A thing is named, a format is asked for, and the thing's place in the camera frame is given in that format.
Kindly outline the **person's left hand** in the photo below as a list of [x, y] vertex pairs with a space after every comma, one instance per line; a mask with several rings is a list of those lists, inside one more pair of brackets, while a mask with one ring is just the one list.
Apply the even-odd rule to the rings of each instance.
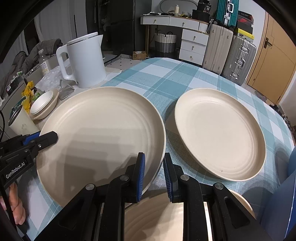
[[18, 196], [18, 188], [15, 182], [10, 185], [8, 199], [15, 223], [17, 225], [22, 225], [26, 219], [26, 211], [23, 207], [21, 199]]

